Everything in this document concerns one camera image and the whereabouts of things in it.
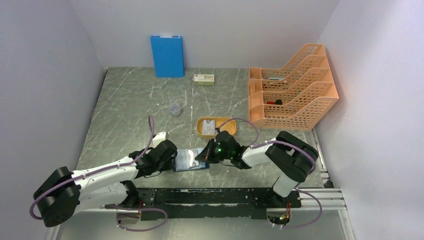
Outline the blue card holder wallet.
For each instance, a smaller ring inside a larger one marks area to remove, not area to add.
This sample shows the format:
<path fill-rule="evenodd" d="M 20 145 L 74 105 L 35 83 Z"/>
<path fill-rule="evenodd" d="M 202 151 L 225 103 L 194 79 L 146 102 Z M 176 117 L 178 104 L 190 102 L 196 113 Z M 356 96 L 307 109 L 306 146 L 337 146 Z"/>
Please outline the blue card holder wallet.
<path fill-rule="evenodd" d="M 173 160 L 173 171 L 186 172 L 209 169 L 209 163 L 195 160 L 195 157 L 203 150 L 203 147 L 194 149 L 178 149 L 177 155 Z"/>

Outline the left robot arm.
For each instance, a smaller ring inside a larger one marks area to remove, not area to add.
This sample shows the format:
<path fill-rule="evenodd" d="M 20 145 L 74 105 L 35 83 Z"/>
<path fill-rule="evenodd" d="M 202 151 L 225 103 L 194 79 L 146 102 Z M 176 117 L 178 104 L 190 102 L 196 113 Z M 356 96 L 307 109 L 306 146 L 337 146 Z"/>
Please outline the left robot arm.
<path fill-rule="evenodd" d="M 60 167 L 33 194 L 40 213 L 37 219 L 51 228 L 87 209 L 140 207 L 143 202 L 133 180 L 170 170 L 176 155 L 176 145 L 165 139 L 102 166 L 74 171 Z"/>

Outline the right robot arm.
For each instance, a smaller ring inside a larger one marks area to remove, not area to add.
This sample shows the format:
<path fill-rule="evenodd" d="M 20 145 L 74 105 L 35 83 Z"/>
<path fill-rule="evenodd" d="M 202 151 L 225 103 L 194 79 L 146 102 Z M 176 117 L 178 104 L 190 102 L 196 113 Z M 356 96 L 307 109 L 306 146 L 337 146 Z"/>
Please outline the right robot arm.
<path fill-rule="evenodd" d="M 227 131 L 221 131 L 193 159 L 208 164 L 229 160 L 241 170 L 273 163 L 280 175 L 272 185 L 269 199 L 275 207 L 282 207 L 291 191 L 315 171 L 318 157 L 314 147 L 283 130 L 275 138 L 254 146 L 240 145 Z"/>

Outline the white VIP credit card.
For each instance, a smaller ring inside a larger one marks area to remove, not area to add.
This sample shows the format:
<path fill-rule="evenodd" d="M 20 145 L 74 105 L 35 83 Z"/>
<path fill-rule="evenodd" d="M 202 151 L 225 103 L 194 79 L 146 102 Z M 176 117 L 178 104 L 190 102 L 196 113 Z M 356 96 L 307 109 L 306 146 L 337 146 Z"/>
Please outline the white VIP credit card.
<path fill-rule="evenodd" d="M 214 119 L 204 119 L 201 133 L 206 136 L 214 136 L 216 134 L 216 121 Z"/>

